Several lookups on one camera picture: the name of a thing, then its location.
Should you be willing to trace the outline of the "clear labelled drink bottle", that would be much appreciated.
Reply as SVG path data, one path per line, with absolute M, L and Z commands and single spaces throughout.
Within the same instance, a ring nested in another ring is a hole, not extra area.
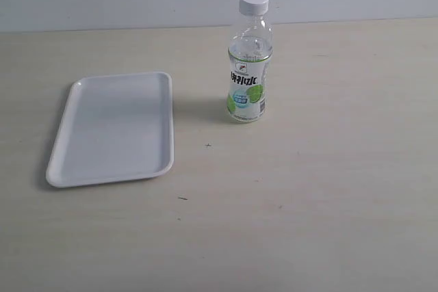
M 233 31 L 228 54 L 228 112 L 238 122 L 254 122 L 265 111 L 268 66 L 273 55 L 272 28 L 263 16 L 242 17 Z

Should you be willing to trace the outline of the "white bottle cap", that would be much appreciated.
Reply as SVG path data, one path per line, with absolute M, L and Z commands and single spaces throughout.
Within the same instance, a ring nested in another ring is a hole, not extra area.
M 239 0 L 239 11 L 244 16 L 263 16 L 268 12 L 270 0 Z

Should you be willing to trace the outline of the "white plastic tray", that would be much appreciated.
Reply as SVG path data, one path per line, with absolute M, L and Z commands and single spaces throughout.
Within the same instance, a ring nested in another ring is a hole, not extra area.
M 57 188 L 136 181 L 173 163 L 168 73 L 86 77 L 70 88 L 45 178 Z

